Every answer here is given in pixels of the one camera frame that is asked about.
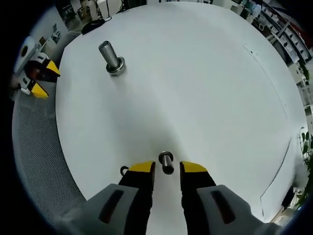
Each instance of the perforated metal panel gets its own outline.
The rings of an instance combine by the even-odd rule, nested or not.
[[[20,92],[15,101],[12,135],[17,169],[39,211],[56,219],[85,201],[68,169],[55,116],[55,83],[41,82],[49,98]]]

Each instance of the round white table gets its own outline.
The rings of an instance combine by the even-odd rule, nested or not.
[[[104,40],[125,58],[120,77],[106,71]],[[206,167],[259,219],[277,213],[306,125],[303,105],[276,50],[232,11],[190,2],[131,9],[71,42],[60,72],[60,142],[86,199],[118,183],[121,166],[167,150],[176,168],[168,176],[157,164],[147,234],[187,234],[182,160]]]

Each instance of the green leaf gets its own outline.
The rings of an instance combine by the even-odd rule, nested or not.
[[[303,146],[302,154],[305,154],[305,153],[307,153],[307,152],[308,152],[308,145],[305,144],[305,145]]]

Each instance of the white table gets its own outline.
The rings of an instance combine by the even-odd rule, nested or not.
[[[98,51],[104,40],[125,58],[127,71],[118,78]],[[70,43],[60,72],[60,141],[86,199],[118,183],[122,165],[157,161],[168,150],[175,173],[165,175],[157,164],[147,234],[187,233],[181,160],[205,166],[259,219],[277,212],[279,203],[261,196],[285,196],[305,114],[280,55],[234,12],[190,2],[131,9]],[[284,158],[289,163],[281,167]],[[280,167],[283,179],[269,187]]]

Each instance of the metal bolt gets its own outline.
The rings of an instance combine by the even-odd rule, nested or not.
[[[167,175],[171,175],[174,172],[173,160],[174,157],[171,152],[164,151],[158,156],[159,162],[162,164],[163,172]]]
[[[104,41],[99,46],[99,51],[106,60],[107,71],[112,76],[119,76],[126,68],[125,60],[121,56],[116,56],[115,51],[109,41]]]

